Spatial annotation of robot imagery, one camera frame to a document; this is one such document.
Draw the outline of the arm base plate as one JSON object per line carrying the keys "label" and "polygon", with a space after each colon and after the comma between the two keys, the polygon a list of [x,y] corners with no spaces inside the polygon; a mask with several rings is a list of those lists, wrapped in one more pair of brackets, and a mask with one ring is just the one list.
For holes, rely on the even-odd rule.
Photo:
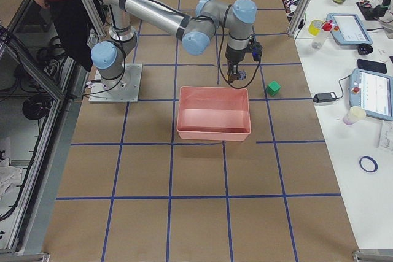
{"label": "arm base plate", "polygon": [[90,103],[123,103],[137,102],[139,96],[139,87],[142,76],[142,64],[125,64],[125,73],[121,81],[119,79],[108,81],[101,78],[101,74],[96,71],[95,80],[89,96]]}

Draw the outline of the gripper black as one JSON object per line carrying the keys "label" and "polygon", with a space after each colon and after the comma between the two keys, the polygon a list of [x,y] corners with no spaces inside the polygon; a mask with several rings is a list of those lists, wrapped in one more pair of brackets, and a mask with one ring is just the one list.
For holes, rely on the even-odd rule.
{"label": "gripper black", "polygon": [[245,57],[247,48],[236,50],[230,46],[226,46],[225,57],[227,59],[227,80],[232,82],[239,79],[238,64],[242,62]]}

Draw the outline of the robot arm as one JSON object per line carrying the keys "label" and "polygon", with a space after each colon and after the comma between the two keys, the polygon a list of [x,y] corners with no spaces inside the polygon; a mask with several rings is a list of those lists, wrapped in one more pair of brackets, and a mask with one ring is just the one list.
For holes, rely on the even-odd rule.
{"label": "robot arm", "polygon": [[238,66],[247,53],[251,53],[257,63],[262,60],[262,46],[252,33],[257,13],[254,1],[236,0],[233,4],[226,4],[218,0],[199,0],[194,17],[159,0],[99,1],[118,7],[122,12],[130,13],[176,37],[187,53],[194,56],[204,53],[218,28],[227,29],[227,75],[224,80],[228,84],[245,78],[245,72]]}

